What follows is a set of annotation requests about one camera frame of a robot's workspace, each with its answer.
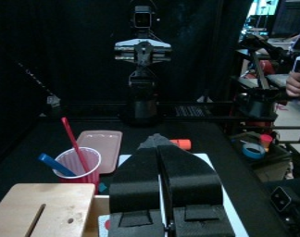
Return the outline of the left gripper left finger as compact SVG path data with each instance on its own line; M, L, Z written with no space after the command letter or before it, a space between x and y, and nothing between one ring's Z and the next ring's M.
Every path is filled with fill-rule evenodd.
M164 237L156 148L141 148L118 167L109 188L109 237Z

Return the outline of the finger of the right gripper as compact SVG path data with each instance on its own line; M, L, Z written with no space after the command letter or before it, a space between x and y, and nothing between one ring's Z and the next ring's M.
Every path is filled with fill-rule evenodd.
M145 42L142 49L142 64L145 66L149 66L152 63L153 49L154 49L153 45L149 42Z
M135 61L138 66L144 66L144 60L142 60L142 56L144 56L144 51L142 51L142 42L140 42L138 44L134 45L134 51L135 51Z

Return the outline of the person's hand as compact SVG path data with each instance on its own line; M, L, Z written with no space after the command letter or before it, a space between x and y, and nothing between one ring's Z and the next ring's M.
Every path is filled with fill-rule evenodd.
M300 97L300 73L291 72L287 79L287 94L291 97Z

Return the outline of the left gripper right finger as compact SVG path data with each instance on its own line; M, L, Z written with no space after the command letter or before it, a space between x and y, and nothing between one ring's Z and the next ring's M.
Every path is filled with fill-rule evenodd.
M222 183L206 161L174 145L158 147L169 237L236 237Z

